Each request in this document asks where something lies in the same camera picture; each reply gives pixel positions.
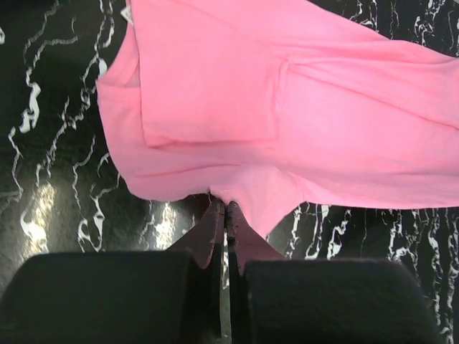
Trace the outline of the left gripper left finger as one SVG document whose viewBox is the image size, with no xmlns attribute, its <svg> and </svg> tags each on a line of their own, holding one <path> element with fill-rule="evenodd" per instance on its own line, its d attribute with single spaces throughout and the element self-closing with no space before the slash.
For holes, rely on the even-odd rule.
<svg viewBox="0 0 459 344">
<path fill-rule="evenodd" d="M 163 251 L 29 258 L 1 298 L 3 343 L 213 343 L 224 204 Z"/>
</svg>

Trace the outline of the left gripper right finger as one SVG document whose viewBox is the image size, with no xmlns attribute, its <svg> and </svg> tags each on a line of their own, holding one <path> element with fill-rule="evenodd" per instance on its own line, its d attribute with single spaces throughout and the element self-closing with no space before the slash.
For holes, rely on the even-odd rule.
<svg viewBox="0 0 459 344">
<path fill-rule="evenodd" d="M 233 343 L 439 343 L 410 272 L 378 259 L 288 260 L 227 208 Z"/>
</svg>

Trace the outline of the pink t shirt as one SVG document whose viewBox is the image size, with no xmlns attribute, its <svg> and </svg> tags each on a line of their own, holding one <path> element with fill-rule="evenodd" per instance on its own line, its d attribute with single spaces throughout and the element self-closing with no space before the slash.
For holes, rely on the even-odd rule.
<svg viewBox="0 0 459 344">
<path fill-rule="evenodd" d="M 309 1 L 129 1 L 96 82 L 129 191 L 211 193 L 262 235 L 297 205 L 458 205 L 458 59 Z"/>
</svg>

